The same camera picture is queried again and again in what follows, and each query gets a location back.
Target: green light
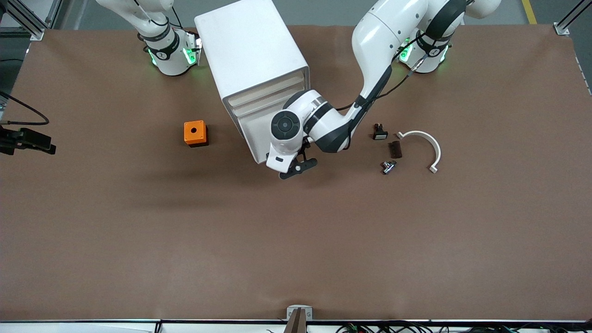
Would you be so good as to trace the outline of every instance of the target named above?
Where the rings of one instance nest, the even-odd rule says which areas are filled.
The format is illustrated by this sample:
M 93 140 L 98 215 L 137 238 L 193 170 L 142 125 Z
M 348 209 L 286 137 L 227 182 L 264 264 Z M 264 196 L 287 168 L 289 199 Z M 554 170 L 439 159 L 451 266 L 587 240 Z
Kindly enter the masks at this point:
M 404 49 L 403 52 L 401 52 L 400 59 L 402 62 L 409 60 L 409 55 L 411 54 L 411 51 L 413 51 L 412 45 L 410 45 L 408 48 Z
M 195 52 L 193 52 L 192 50 L 183 49 L 183 53 L 185 54 L 185 57 L 187 58 L 187 62 L 190 65 L 195 64 Z
M 442 52 L 442 57 L 440 58 L 440 62 L 444 61 L 444 58 L 446 57 L 446 51 L 448 51 L 448 45 L 446 45 L 446 48 L 444 49 L 444 52 Z
M 149 55 L 150 55 L 150 57 L 152 58 L 152 63 L 153 63 L 155 66 L 158 66 L 158 65 L 156 64 L 156 60 L 154 60 L 154 55 L 152 54 L 152 51 L 150 51 L 150 49 L 148 49 L 148 54 L 149 54 Z

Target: yellow line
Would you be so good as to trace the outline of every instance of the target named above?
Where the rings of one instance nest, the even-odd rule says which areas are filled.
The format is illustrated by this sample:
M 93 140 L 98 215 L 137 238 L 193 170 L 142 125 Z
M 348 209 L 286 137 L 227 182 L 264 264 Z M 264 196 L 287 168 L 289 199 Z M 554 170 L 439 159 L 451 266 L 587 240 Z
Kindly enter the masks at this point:
M 522 0 L 522 5 L 524 6 L 524 11 L 526 12 L 526 17 L 528 17 L 528 23 L 536 24 L 535 13 L 532 11 L 532 6 L 530 5 L 529 0 Z

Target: gray floor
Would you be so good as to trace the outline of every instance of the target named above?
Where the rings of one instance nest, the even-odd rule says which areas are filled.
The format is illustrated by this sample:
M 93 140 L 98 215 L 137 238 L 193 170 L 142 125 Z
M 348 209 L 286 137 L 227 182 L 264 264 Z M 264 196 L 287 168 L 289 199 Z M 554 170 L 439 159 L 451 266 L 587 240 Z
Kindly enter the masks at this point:
M 230 4 L 235 0 L 176 0 L 175 9 L 184 26 L 195 26 L 193 19 L 196 15 Z M 274 0 L 278 11 L 288 25 L 312 24 L 312 25 L 355 25 L 376 0 Z M 554 13 L 567 13 L 570 6 L 575 5 L 576 0 L 532 0 L 535 14 L 540 23 L 549 23 L 558 18 Z M 95 0 L 70 0 L 60 11 L 60 23 L 62 29 L 132 29 L 131 25 L 115 13 L 103 8 Z M 172 21 L 175 21 L 173 13 L 168 13 Z M 466 18 L 467 24 L 527 24 L 526 14 L 521 0 L 501 0 L 497 11 L 483 19 L 476 20 Z M 584 38 L 589 38 L 585 31 L 592 31 L 592 9 L 585 13 L 573 26 L 574 41 L 576 41 L 577 53 L 585 72 L 592 76 L 592 59 L 590 50 L 592 43 L 586 45 Z M 27 39 L 0 38 L 0 59 L 9 57 L 21 58 L 28 47 Z M 18 62 L 0 63 L 0 89 L 10 91 L 20 68 Z

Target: brown tabletop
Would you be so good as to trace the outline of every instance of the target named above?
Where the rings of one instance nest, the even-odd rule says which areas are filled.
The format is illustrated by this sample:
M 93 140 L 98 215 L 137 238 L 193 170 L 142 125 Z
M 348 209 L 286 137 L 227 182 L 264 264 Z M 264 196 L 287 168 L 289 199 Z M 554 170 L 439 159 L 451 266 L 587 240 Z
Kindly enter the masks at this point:
M 352 27 L 291 27 L 333 105 Z M 206 66 L 160 74 L 135 31 L 47 31 L 13 95 L 57 154 L 0 157 L 0 319 L 588 319 L 592 98 L 549 25 L 463 26 L 435 73 L 377 101 L 338 154 L 257 165 Z M 406 73 L 394 65 L 387 88 Z M 34 120 L 9 103 L 4 120 Z M 211 145 L 190 149 L 183 122 Z M 374 123 L 391 134 L 368 135 Z M 402 141 L 423 130 L 440 143 Z

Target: orange box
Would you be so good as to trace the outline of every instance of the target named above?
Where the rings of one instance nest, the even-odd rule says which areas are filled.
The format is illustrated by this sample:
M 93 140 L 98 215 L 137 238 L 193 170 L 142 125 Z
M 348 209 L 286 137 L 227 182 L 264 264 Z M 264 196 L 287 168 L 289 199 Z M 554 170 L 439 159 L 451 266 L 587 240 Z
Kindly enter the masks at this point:
M 191 147 L 203 147 L 210 144 L 208 126 L 203 120 L 188 121 L 183 128 L 185 143 Z

